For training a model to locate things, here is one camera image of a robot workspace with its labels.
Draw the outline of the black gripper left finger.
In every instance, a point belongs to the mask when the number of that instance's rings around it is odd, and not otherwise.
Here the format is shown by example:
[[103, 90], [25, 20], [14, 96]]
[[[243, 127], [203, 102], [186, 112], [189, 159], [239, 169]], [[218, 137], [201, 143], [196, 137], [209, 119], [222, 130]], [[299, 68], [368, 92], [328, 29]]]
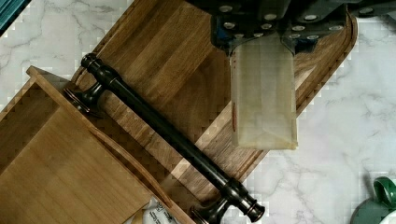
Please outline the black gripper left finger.
[[211, 18], [211, 42], [228, 55], [238, 45], [271, 34], [282, 18], [282, 0], [219, 0]]

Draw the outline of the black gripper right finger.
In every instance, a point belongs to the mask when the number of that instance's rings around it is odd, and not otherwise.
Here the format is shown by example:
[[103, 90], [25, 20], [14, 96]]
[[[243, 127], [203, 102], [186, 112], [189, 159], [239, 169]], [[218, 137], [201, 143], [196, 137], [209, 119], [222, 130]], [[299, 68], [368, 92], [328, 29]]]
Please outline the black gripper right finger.
[[293, 54], [312, 52], [318, 40], [346, 26], [346, 5], [336, 0], [291, 0], [281, 43]]

